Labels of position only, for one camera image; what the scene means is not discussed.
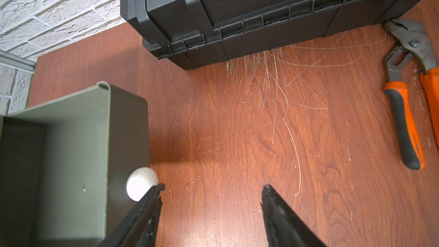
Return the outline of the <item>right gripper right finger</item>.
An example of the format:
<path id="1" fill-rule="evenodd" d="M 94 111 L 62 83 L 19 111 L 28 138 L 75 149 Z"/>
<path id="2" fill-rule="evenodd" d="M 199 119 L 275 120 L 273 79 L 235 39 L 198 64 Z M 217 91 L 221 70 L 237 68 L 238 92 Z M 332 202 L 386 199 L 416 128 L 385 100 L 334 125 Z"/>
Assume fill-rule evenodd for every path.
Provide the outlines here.
<path id="1" fill-rule="evenodd" d="M 262 213 L 270 247 L 324 247 L 273 186 L 262 190 Z"/>

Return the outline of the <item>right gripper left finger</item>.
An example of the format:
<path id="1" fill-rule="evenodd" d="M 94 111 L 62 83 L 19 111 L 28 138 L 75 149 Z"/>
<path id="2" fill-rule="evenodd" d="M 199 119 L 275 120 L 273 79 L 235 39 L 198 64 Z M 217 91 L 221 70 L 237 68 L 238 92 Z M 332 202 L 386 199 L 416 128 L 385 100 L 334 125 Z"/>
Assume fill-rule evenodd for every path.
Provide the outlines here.
<path id="1" fill-rule="evenodd" d="M 152 186 L 100 247 L 154 247 L 160 222 L 161 192 L 165 184 Z"/>

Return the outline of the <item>white drawer knob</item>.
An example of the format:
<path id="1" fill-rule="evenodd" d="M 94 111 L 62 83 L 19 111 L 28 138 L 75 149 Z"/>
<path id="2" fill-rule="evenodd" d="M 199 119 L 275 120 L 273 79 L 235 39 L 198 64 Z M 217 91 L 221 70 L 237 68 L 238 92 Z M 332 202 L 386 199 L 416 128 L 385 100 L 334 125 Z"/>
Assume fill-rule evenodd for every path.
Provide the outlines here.
<path id="1" fill-rule="evenodd" d="M 156 172 L 148 167 L 136 169 L 126 182 L 126 192 L 129 198 L 135 202 L 140 201 L 153 186 L 158 185 Z"/>

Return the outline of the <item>three-drawer storage box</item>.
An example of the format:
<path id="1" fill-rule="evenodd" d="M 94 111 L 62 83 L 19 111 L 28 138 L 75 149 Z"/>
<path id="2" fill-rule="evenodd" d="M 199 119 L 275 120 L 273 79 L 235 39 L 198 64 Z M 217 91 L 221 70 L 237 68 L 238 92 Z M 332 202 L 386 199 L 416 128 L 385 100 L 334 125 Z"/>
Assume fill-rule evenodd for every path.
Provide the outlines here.
<path id="1" fill-rule="evenodd" d="M 146 99 L 107 82 L 1 117 L 1 245 L 97 246 L 149 159 Z"/>

